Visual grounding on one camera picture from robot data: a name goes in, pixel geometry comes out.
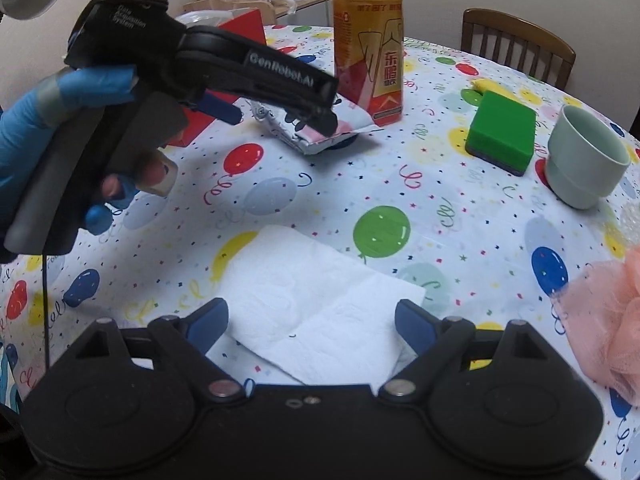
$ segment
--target balloon print tablecloth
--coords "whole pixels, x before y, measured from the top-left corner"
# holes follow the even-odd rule
[[[332,69],[331,29],[266,32],[275,48]],[[423,41],[406,41],[404,66],[402,122],[340,149],[303,156],[265,134],[242,100],[238,126],[216,121],[188,148],[167,149],[180,166],[169,198],[140,194],[108,233],[84,233],[71,254],[49,259],[52,358],[97,317],[131,327],[190,313],[215,296],[226,263],[256,231],[281,224],[418,283],[422,306],[437,316],[464,316],[490,329],[526,319],[575,365],[548,295],[585,264],[624,257],[618,214],[638,198],[639,145],[593,111],[623,138],[633,163],[598,210],[574,211],[547,189],[541,165],[561,106],[584,105],[515,70]],[[464,150],[481,99],[470,82],[479,76],[538,114],[536,153],[524,177]],[[308,278],[322,280],[312,264]],[[39,258],[5,266],[2,286],[2,341],[27,394],[44,368]],[[226,336],[209,357],[241,382],[291,380]],[[594,389],[606,415],[590,465],[604,478],[635,478],[640,413],[615,391]]]

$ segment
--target red box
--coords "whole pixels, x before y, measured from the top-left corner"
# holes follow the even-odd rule
[[[240,36],[249,38],[250,40],[257,41],[261,44],[266,44],[264,38],[264,27],[262,26],[262,17],[260,16],[260,10],[251,9],[236,16],[228,22],[219,25],[220,28],[234,32]],[[238,96],[223,94],[221,92],[211,92],[216,97],[225,100],[227,103],[235,103],[238,100]],[[189,126],[185,129],[180,139],[174,140],[169,144],[172,146],[179,146],[181,148],[187,147],[193,142],[197,136],[199,136],[207,126],[209,126],[215,118],[203,114],[202,112],[194,112],[188,108],[183,108],[184,114],[189,120]]]

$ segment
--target pink mesh sponge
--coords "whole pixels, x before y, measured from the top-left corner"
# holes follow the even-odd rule
[[[640,246],[589,265],[552,302],[583,373],[640,406]]]

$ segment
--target gloved hand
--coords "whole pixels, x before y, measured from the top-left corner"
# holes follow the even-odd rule
[[[135,67],[96,67],[60,73],[45,79],[9,110],[0,111],[0,242],[15,215],[24,187],[56,128],[83,107],[103,107],[133,101]],[[153,157],[141,161],[138,183],[154,186],[164,178],[164,166]],[[106,202],[116,209],[131,204],[138,192],[130,175],[110,174],[100,185]],[[85,219],[92,234],[109,229],[113,217],[104,204],[94,205]],[[7,254],[0,243],[0,263]]]

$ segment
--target plastic bottle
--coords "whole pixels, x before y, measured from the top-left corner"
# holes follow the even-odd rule
[[[402,0],[334,0],[338,92],[378,126],[402,118]]]

